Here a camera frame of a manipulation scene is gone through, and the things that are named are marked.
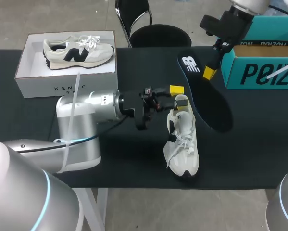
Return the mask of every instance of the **chair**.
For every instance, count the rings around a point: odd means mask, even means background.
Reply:
[[[178,27],[152,25],[152,13],[147,0],[116,0],[115,9],[129,47],[190,47],[189,35]],[[150,25],[144,26],[132,35],[134,23],[149,13]]]

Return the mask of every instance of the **white zip tie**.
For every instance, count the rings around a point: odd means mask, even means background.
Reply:
[[[68,133],[67,133],[67,137],[66,137],[66,148],[65,148],[65,152],[63,154],[63,165],[62,165],[62,169],[60,171],[58,171],[57,173],[63,173],[66,165],[67,165],[67,159],[68,159],[68,155],[69,155],[69,147],[70,147],[70,136],[71,136],[71,129],[73,126],[73,117],[75,114],[75,103],[76,103],[76,99],[77,99],[77,92],[78,92],[78,86],[80,84],[80,72],[77,73],[76,76],[76,81],[75,81],[75,93],[73,95],[73,99],[72,99],[72,106],[71,106],[71,115],[70,115],[70,120],[69,120],[69,126],[68,126]]]
[[[284,72],[286,70],[288,70],[288,65],[284,66],[283,68],[280,68],[278,71],[275,71],[274,73],[268,75],[267,79],[273,78],[274,76],[277,76],[277,75],[279,75],[280,73],[282,73],[282,72]]]

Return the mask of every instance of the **concrete floor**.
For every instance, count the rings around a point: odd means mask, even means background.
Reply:
[[[154,24],[185,30],[193,46],[213,44],[199,27],[205,14],[221,16],[228,0],[150,0]],[[134,29],[148,24],[143,17]],[[114,0],[0,0],[0,49],[22,49],[28,33],[115,30],[127,43]],[[264,190],[110,189],[108,231],[265,231]]]

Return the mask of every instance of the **white shoelace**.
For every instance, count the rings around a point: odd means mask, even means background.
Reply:
[[[192,152],[195,154],[194,152],[195,136],[193,136],[193,132],[195,132],[194,129],[183,132],[180,135],[178,135],[177,130],[174,131],[178,139],[178,146],[175,148],[172,155],[169,157],[168,162],[167,162],[167,167],[169,166],[170,161],[178,154],[178,150],[182,147],[184,149],[188,148],[187,154],[191,154]]]
[[[87,35],[83,35],[79,38],[79,44],[80,47],[85,47],[87,50],[90,50],[92,48],[96,48],[97,43],[100,42],[99,40],[100,36],[87,36]]]

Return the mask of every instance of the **sneaker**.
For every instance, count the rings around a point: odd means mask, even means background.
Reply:
[[[43,41],[43,54],[51,70],[72,66],[93,68],[108,61],[114,53],[110,44],[99,43],[95,36],[70,36],[64,41]]]
[[[185,95],[177,95],[175,100],[188,100]],[[197,151],[195,116],[188,106],[171,110],[167,116],[169,140],[164,146],[164,156],[169,167],[176,175],[194,176],[199,167]]]

